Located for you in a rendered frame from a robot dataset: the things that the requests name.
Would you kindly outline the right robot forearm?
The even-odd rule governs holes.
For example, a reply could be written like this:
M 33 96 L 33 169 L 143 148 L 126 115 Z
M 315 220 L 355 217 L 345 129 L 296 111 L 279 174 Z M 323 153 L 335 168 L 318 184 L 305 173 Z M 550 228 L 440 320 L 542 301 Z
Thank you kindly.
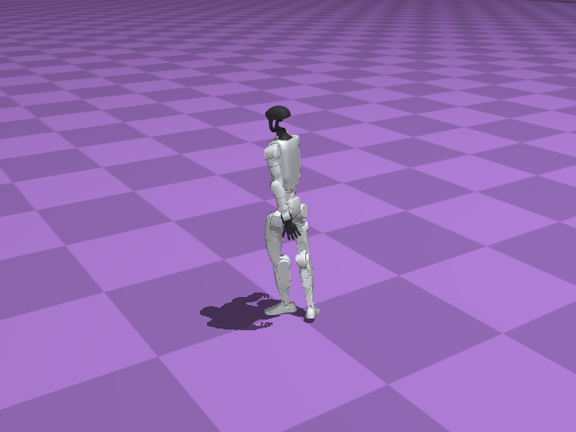
M 300 176 L 301 176 L 301 172 L 300 172 Z M 300 176 L 299 176 L 299 180 L 300 180 Z M 296 185 L 294 187 L 292 187 L 291 189 L 293 189 L 295 192 L 296 191 Z

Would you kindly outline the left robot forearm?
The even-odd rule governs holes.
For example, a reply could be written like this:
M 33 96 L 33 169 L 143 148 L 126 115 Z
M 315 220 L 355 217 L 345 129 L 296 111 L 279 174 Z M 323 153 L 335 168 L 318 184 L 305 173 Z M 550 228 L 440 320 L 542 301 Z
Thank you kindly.
M 274 198 L 276 199 L 276 204 L 279 205 L 278 206 L 278 211 L 282 214 L 283 217 L 283 221 L 288 221 L 291 219 L 289 211 L 288 211 L 288 205 L 287 205 L 287 201 L 286 201 L 286 192 L 283 188 L 283 186 L 281 185 L 280 182 L 278 181 L 274 181 L 271 184 L 271 188 L 274 192 Z

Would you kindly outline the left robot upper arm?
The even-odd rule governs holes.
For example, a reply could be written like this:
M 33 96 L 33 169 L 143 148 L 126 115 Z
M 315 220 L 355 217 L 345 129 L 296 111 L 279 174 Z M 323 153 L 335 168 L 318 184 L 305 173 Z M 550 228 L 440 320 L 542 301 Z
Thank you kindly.
M 268 164 L 270 174 L 274 177 L 274 180 L 272 180 L 270 182 L 270 185 L 269 185 L 270 188 L 271 188 L 272 182 L 274 182 L 274 181 L 278 181 L 281 183 L 282 186 L 284 186 L 284 180 L 283 180 L 282 171 L 281 171 L 280 163 L 279 163 L 280 150 L 278 148 L 278 144 L 272 144 L 272 145 L 268 146 L 267 148 L 265 148 L 264 157 L 265 157 L 265 160 Z M 271 188 L 271 190 L 272 190 L 272 188 Z

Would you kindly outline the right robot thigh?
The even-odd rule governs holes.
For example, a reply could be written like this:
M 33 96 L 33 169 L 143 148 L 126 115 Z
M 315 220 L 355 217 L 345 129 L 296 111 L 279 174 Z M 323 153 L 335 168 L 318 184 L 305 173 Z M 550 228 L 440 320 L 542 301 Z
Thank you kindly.
M 296 255 L 296 263 L 298 267 L 306 268 L 306 253 L 310 253 L 309 247 L 309 236 L 308 236 L 308 222 L 304 219 L 308 215 L 308 207 L 305 203 L 301 203 L 301 212 L 292 219 L 292 222 L 297 226 L 297 230 L 301 233 L 299 236 L 296 232 L 298 238 L 295 238 L 298 254 Z

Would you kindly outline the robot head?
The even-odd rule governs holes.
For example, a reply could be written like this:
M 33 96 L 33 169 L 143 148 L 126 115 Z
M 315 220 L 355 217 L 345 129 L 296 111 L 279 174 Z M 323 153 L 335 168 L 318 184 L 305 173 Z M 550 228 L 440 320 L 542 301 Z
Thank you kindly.
M 291 116 L 290 111 L 286 107 L 281 105 L 274 106 L 265 112 L 265 117 L 269 120 L 270 131 L 276 132 L 276 136 L 279 136 L 278 138 L 279 140 L 287 141 L 293 138 L 286 132 L 285 128 L 279 127 L 279 122 L 290 116 Z M 273 128 L 273 120 L 275 120 L 274 128 Z

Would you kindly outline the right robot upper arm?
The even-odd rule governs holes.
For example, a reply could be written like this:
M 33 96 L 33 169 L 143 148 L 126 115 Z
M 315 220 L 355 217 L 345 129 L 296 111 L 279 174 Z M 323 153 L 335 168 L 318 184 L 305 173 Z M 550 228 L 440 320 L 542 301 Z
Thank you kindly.
M 300 172 L 302 170 L 302 165 L 301 165 L 301 153 L 300 153 L 300 137 L 298 135 L 293 135 L 297 141 L 298 141 L 298 147 L 299 147 L 299 160 L 300 160 Z

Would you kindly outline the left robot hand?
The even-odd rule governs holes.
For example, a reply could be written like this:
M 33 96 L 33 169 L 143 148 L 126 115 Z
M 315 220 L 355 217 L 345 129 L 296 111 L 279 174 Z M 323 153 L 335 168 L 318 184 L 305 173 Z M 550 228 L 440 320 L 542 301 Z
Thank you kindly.
M 284 237 L 284 233 L 286 232 L 287 237 L 288 237 L 288 239 L 290 240 L 290 235 L 289 235 L 289 234 L 291 234 L 292 239 L 294 239 L 293 234 L 294 234 L 294 236 L 295 236 L 296 238 L 298 238 L 298 236 L 296 235 L 296 232 L 298 233 L 299 236 L 301 235 L 301 233 L 297 230 L 297 226 L 293 223 L 293 217 L 292 217 L 292 215 L 291 215 L 290 212 L 289 212 L 289 214 L 290 214 L 290 217 L 291 217 L 290 220 L 284 221 L 284 220 L 283 220 L 283 217 L 282 217 L 282 214 L 281 214 L 281 218 L 282 218 L 282 221 L 283 221 L 283 224 L 284 224 L 282 237 Z M 295 231 L 296 231 L 296 232 L 295 232 Z

